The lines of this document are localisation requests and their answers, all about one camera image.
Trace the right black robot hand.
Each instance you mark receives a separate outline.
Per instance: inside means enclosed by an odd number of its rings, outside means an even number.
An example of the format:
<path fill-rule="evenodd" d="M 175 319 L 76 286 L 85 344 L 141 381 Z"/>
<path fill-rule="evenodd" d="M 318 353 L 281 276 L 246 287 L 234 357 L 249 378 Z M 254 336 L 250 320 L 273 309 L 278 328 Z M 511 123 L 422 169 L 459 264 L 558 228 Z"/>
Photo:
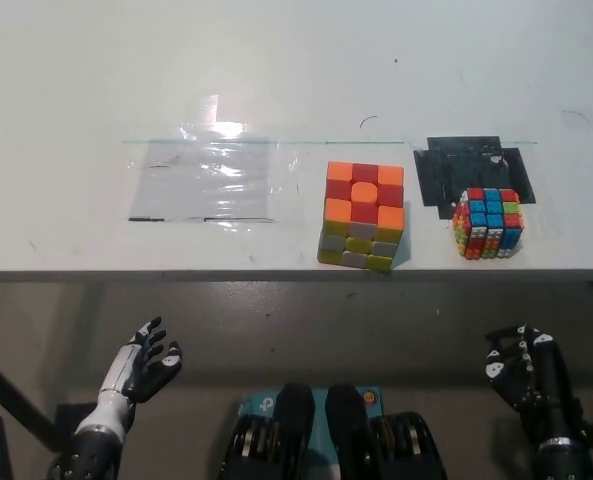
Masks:
<path fill-rule="evenodd" d="M 559 438 L 582 443 L 582 408 L 554 337 L 523 324 L 492 331 L 485 339 L 491 344 L 485 374 L 500 398 L 519 414 L 530 444 L 538 447 Z"/>

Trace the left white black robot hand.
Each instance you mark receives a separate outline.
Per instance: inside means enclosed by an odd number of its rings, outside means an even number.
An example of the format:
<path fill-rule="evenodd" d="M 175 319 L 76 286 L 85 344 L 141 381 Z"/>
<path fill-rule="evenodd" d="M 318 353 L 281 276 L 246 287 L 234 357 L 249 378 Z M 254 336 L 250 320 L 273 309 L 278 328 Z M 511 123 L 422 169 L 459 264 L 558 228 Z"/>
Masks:
<path fill-rule="evenodd" d="M 182 350 L 176 341 L 165 346 L 167 332 L 160 328 L 161 322 L 161 317 L 147 322 L 119 349 L 100 392 L 115 392 L 142 404 L 180 372 Z"/>

